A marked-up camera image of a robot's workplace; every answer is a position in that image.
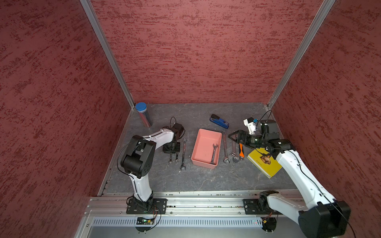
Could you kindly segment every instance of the yellow book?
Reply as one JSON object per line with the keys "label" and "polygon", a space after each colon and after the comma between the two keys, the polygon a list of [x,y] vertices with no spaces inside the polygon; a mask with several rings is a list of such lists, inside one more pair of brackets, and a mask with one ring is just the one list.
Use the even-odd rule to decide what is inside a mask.
{"label": "yellow book", "polygon": [[278,161],[276,161],[264,148],[253,150],[247,155],[247,158],[268,178],[274,176],[282,168]]}

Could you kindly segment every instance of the blue lid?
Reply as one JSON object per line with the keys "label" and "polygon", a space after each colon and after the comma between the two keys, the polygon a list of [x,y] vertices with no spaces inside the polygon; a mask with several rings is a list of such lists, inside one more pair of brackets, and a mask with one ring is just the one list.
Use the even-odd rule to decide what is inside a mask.
{"label": "blue lid", "polygon": [[142,112],[147,109],[147,105],[144,102],[139,102],[136,104],[135,108],[138,110],[138,112]]}

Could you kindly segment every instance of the pink plastic tray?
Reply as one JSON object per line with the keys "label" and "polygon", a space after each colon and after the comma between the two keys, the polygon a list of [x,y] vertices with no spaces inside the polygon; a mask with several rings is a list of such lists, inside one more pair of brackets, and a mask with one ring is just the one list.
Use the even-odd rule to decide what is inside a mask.
{"label": "pink plastic tray", "polygon": [[[192,162],[194,165],[214,169],[218,165],[219,149],[221,147],[222,133],[199,129],[196,144],[192,153]],[[214,165],[210,164],[213,155],[213,144],[217,144]]]}

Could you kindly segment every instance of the metal panel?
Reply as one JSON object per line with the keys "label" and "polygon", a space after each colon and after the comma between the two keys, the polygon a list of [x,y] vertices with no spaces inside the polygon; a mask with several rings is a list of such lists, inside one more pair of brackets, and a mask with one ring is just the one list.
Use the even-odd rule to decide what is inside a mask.
{"label": "metal panel", "polygon": [[[148,227],[136,225],[137,217],[94,217],[93,227]],[[239,227],[262,228],[258,217],[159,217],[155,220],[157,227]]]}
{"label": "metal panel", "polygon": [[[208,191],[154,193],[155,198],[166,198],[165,216],[194,217],[247,217],[242,199],[258,198],[262,190],[253,191]],[[298,190],[278,190],[280,194],[293,201],[303,201]],[[92,197],[85,210],[85,216],[136,216],[126,214],[126,196]]]}
{"label": "metal panel", "polygon": [[291,60],[290,65],[286,69],[282,79],[280,80],[277,88],[275,89],[274,93],[272,94],[269,103],[267,106],[271,109],[275,101],[278,99],[280,93],[282,92],[283,88],[285,87],[287,81],[290,79],[292,73],[294,72],[296,66],[298,65],[300,59],[304,55],[305,51],[307,50],[309,44],[311,43],[312,39],[314,38],[315,34],[319,30],[321,24],[323,23],[325,17],[327,16],[328,12],[330,11],[332,5],[334,4],[335,0],[324,0],[322,5],[320,6],[319,10],[316,13],[316,16],[314,20],[312,21],[310,27],[308,28],[306,35],[304,36],[302,42],[299,45],[299,48],[297,49],[294,58]]}
{"label": "metal panel", "polygon": [[107,59],[109,60],[112,69],[114,70],[115,76],[119,81],[119,84],[124,92],[124,95],[128,100],[128,103],[131,106],[131,109],[135,108],[134,99],[132,98],[132,95],[127,88],[126,81],[124,80],[123,74],[120,71],[117,61],[115,60],[114,54],[111,51],[110,45],[106,39],[106,36],[103,33],[102,27],[98,21],[98,18],[96,17],[95,11],[90,3],[90,0],[80,0],[80,2],[83,6],[83,9],[85,10],[87,17],[89,18],[91,26],[93,27],[99,42],[101,43],[104,53],[106,54]]}
{"label": "metal panel", "polygon": [[87,219],[88,219],[87,217],[82,217],[81,222],[79,223],[77,232],[74,235],[74,238],[80,238],[82,236],[82,232],[85,228]]}
{"label": "metal panel", "polygon": [[85,217],[85,220],[82,219],[80,226],[77,230],[77,233],[75,234],[75,238],[79,238],[79,237],[84,238],[88,236],[90,232],[91,224],[93,223],[93,219],[94,219],[93,216]]}

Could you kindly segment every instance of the gray table surface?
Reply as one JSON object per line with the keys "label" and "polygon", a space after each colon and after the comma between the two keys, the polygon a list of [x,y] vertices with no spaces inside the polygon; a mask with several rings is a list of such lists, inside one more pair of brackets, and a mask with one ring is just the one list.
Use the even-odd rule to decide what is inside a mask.
{"label": "gray table surface", "polygon": [[[169,126],[172,116],[184,126],[186,129],[184,137],[187,138],[186,171],[180,171],[182,141],[178,164],[168,165],[169,155],[164,154],[162,148],[155,151],[154,161],[148,173],[149,183],[154,192],[296,189],[284,169],[268,179],[247,158],[227,165],[220,160],[215,169],[192,164],[191,156],[198,130],[200,128],[219,132],[223,130],[222,127],[209,121],[211,114],[218,115],[230,124],[227,129],[229,134],[239,129],[247,130],[243,124],[246,118],[260,119],[266,112],[266,107],[262,103],[148,104],[147,110],[153,120],[153,126],[144,127],[138,113],[134,111],[128,122],[123,145],[126,145],[133,135],[146,136],[163,126]],[[227,139],[227,147],[230,154],[232,152],[230,139]],[[251,151],[252,149],[244,147],[245,156]],[[220,149],[219,158],[224,158],[223,147]],[[119,172],[116,165],[107,186],[106,194],[133,193],[130,178]]]}

